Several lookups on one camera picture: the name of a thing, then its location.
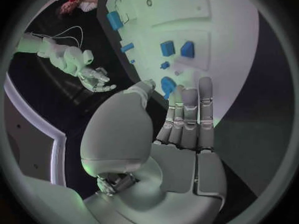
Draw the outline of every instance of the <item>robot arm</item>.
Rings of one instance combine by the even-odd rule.
[[[110,79],[104,68],[93,70],[86,67],[94,59],[90,50],[82,52],[78,47],[56,44],[52,38],[24,34],[16,52],[36,53],[40,57],[49,58],[53,66],[78,77],[82,85],[92,92],[105,92],[116,88],[116,85],[105,87],[105,83]]]

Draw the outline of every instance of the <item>person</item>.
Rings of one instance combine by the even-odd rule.
[[[89,12],[97,8],[98,0],[69,0],[60,6],[56,14],[59,18],[71,15],[76,8]]]

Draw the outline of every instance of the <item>black floor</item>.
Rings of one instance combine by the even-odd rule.
[[[96,180],[85,173],[80,161],[80,143],[85,127],[100,104],[112,94],[126,89],[133,83],[129,80],[103,33],[96,19],[96,11],[78,12],[73,18],[61,21],[54,15],[59,3],[56,2],[48,7],[27,31],[55,35],[71,26],[82,26],[84,29],[82,48],[93,51],[95,56],[93,66],[103,66],[107,69],[111,84],[117,84],[118,88],[108,93],[93,94],[85,90],[77,78],[60,72],[47,59],[37,58],[33,54],[16,54],[11,63],[9,74],[28,103],[42,117],[66,133],[65,171],[67,186],[78,192],[84,199],[98,190]],[[78,36],[80,32],[73,31],[71,34]],[[264,37],[263,41],[267,42],[268,39],[271,40],[272,38]],[[71,40],[65,42],[74,45]],[[216,142],[225,142],[229,136],[231,137],[236,133],[240,135],[238,139],[242,140],[243,130],[239,129],[237,122],[231,121],[237,120],[239,123],[250,119],[254,121],[252,117],[255,117],[257,121],[259,117],[262,117],[267,122],[276,122],[279,120],[271,120],[271,116],[278,110],[287,120],[293,116],[293,90],[290,80],[286,79],[289,77],[288,68],[277,66],[275,68],[276,73],[270,75],[270,72],[267,72],[267,67],[261,65],[263,62],[267,62],[269,55],[271,54],[261,51],[257,53],[254,66],[242,92],[216,128],[216,134],[218,134]],[[265,85],[267,81],[276,82],[276,86],[273,86],[273,83]],[[282,89],[278,89],[278,85],[281,84],[283,85]],[[258,97],[256,102],[252,102],[254,97]],[[163,124],[166,110],[153,99],[149,101],[147,110],[153,120],[156,135]],[[261,126],[255,127],[255,134],[257,134]],[[288,137],[287,129],[288,126],[282,131],[285,139]],[[225,171],[228,178],[227,202],[215,222],[217,224],[226,223],[256,199],[253,192],[227,165],[225,165]]]

